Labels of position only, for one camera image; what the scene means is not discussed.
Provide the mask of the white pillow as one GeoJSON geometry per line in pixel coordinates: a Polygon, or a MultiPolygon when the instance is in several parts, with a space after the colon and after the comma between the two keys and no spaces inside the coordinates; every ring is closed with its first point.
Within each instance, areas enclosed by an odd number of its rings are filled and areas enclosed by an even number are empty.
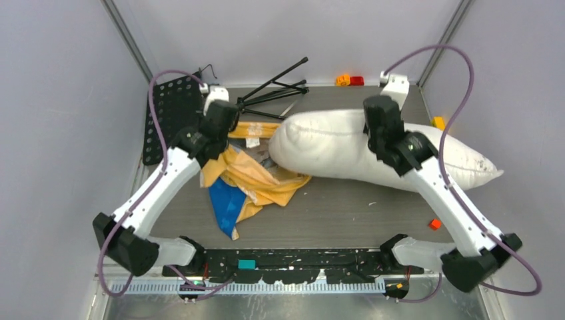
{"type": "MultiPolygon", "coordinates": [[[[313,177],[352,179],[414,191],[368,148],[361,109],[297,113],[281,123],[269,141],[269,155],[280,167],[313,177]]],[[[448,135],[444,164],[463,190],[483,186],[503,175],[491,160],[448,135]]]]}

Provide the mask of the blue cartoon pillowcase orange lining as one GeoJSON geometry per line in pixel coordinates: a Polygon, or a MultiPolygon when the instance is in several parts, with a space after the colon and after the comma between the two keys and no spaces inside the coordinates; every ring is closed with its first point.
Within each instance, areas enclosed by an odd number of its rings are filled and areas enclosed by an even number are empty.
{"type": "Polygon", "coordinates": [[[219,229],[236,241],[237,223],[255,216],[267,205],[285,207],[311,176],[273,163],[269,139],[279,123],[241,122],[229,133],[228,149],[209,161],[200,173],[200,187],[209,190],[219,229]]]}

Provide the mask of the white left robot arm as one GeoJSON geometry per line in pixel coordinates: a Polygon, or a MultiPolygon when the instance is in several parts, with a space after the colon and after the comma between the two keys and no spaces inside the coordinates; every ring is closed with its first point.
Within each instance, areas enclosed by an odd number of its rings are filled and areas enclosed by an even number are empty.
{"type": "Polygon", "coordinates": [[[164,159],[134,195],[112,215],[98,214],[93,228],[103,252],[138,277],[152,267],[179,266],[189,276],[205,265],[200,248],[187,237],[150,235],[153,225],[181,187],[217,160],[228,147],[228,134],[239,120],[239,108],[219,85],[204,85],[203,114],[196,125],[182,128],[164,159]]]}

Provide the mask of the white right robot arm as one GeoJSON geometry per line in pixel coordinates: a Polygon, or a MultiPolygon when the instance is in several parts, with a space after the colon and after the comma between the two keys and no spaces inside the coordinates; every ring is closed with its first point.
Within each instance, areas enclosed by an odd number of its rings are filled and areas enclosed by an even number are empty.
{"type": "Polygon", "coordinates": [[[392,274],[405,266],[440,272],[468,293],[510,258],[503,246],[516,251],[522,242],[516,234],[504,234],[493,226],[454,179],[441,172],[438,151],[424,134],[404,128],[400,109],[409,92],[407,77],[382,73],[380,86],[379,95],[363,102],[368,148],[415,188],[453,239],[433,243],[395,235],[380,246],[381,267],[392,274]]]}

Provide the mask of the black perforated metal plate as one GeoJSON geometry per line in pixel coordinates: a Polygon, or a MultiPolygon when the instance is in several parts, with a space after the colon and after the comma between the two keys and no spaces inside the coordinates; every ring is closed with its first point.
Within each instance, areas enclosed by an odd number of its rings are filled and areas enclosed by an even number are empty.
{"type": "MultiPolygon", "coordinates": [[[[157,121],[165,139],[171,144],[178,131],[199,123],[204,98],[199,83],[178,73],[160,76],[154,83],[153,103],[157,121]]],[[[157,165],[163,159],[163,148],[155,129],[151,108],[147,107],[143,143],[143,165],[157,165]]]]}

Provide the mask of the red toy block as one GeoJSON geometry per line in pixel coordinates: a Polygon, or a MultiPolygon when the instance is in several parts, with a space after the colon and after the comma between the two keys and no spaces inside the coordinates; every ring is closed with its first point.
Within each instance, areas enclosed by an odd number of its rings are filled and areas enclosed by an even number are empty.
{"type": "Polygon", "coordinates": [[[350,86],[364,86],[364,78],[361,76],[350,77],[350,86]]]}

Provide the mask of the yellow toy block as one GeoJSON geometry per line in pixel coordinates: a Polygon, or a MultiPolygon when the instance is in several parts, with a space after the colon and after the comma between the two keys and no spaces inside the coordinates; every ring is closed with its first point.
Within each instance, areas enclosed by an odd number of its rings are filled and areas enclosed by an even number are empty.
{"type": "Polygon", "coordinates": [[[443,117],[433,117],[430,121],[431,125],[441,131],[446,129],[446,121],[443,117]]]}

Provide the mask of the black folded tripod stand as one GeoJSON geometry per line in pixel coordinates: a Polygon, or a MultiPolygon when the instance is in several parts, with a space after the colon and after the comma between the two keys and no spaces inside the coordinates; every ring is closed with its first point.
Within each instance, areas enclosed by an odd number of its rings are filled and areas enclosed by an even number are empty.
{"type": "Polygon", "coordinates": [[[307,93],[309,93],[310,89],[306,86],[307,84],[306,79],[303,79],[293,84],[282,83],[279,81],[283,76],[287,75],[288,73],[300,67],[301,65],[304,65],[308,61],[309,61],[308,57],[303,57],[299,62],[285,69],[283,72],[269,79],[268,81],[258,86],[257,88],[253,89],[251,92],[247,93],[243,97],[238,97],[236,105],[239,107],[239,111],[242,114],[249,113],[252,115],[259,115],[271,119],[285,120],[286,119],[285,113],[283,113],[283,115],[266,113],[266,112],[251,109],[251,106],[275,101],[282,98],[292,97],[295,95],[306,95],[307,93]],[[257,93],[259,93],[260,91],[266,89],[271,85],[279,86],[279,88],[255,97],[257,93]]]}

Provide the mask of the orange toy block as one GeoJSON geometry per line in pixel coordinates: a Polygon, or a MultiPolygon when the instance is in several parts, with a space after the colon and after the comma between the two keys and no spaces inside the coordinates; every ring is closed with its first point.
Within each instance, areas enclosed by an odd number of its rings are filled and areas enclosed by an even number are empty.
{"type": "Polygon", "coordinates": [[[339,87],[346,87],[350,85],[350,75],[342,74],[335,79],[335,85],[339,87]]]}

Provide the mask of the small orange cube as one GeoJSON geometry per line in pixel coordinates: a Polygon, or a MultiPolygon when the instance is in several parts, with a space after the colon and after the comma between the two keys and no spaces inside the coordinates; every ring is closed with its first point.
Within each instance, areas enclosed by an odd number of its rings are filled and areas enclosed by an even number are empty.
{"type": "Polygon", "coordinates": [[[428,226],[434,230],[437,231],[442,227],[442,222],[439,219],[433,219],[428,226]]]}

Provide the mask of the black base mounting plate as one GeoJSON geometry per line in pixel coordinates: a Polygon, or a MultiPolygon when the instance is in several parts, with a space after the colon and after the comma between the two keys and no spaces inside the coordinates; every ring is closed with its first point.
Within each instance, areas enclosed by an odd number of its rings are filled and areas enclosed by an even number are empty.
{"type": "Polygon", "coordinates": [[[312,283],[325,276],[329,284],[372,283],[384,275],[420,275],[424,269],[389,265],[377,249],[205,249],[187,266],[185,277],[213,283],[312,283]],[[238,269],[239,259],[254,259],[255,270],[238,269]]]}

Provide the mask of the teal rectangular block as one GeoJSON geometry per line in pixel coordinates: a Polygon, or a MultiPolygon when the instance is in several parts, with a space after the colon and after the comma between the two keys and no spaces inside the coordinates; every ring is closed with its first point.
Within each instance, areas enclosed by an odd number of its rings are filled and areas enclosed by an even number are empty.
{"type": "Polygon", "coordinates": [[[240,270],[255,270],[256,261],[254,259],[239,259],[238,269],[240,270]]]}

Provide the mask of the aluminium slotted rail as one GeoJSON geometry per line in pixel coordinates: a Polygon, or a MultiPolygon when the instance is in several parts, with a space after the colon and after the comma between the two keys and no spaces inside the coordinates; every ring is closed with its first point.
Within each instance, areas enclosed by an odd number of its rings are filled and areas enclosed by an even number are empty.
{"type": "MultiPolygon", "coordinates": [[[[206,282],[206,289],[190,289],[183,287],[181,279],[140,279],[134,280],[127,287],[126,294],[130,295],[205,295],[213,291],[214,283],[206,282]]],[[[329,284],[326,279],[316,280],[312,283],[299,283],[285,285],[282,281],[273,284],[260,281],[255,284],[231,283],[217,291],[217,295],[274,295],[274,294],[379,294],[386,291],[383,279],[378,278],[372,283],[337,283],[329,284]]]]}

